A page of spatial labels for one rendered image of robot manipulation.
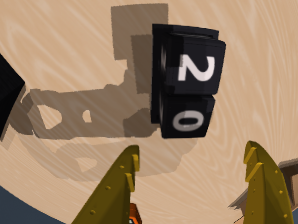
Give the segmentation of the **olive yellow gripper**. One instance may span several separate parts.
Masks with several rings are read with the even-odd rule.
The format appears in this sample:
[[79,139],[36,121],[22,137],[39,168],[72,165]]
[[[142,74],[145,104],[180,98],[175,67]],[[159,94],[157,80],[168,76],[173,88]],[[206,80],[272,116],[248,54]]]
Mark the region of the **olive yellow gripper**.
[[[283,174],[257,142],[245,147],[248,194],[243,224],[294,224]],[[129,224],[130,194],[140,171],[138,145],[123,150],[71,224]]]

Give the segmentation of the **open brown cardboard box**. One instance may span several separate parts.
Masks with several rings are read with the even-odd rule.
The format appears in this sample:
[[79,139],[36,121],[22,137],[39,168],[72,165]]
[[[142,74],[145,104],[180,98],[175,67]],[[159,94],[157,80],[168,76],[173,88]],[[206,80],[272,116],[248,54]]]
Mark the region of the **open brown cardboard box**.
[[[298,164],[279,168],[283,173],[292,212],[298,208]],[[294,175],[294,176],[293,176]],[[291,178],[291,179],[290,179]],[[243,216],[233,224],[243,224],[247,198],[240,204]]]

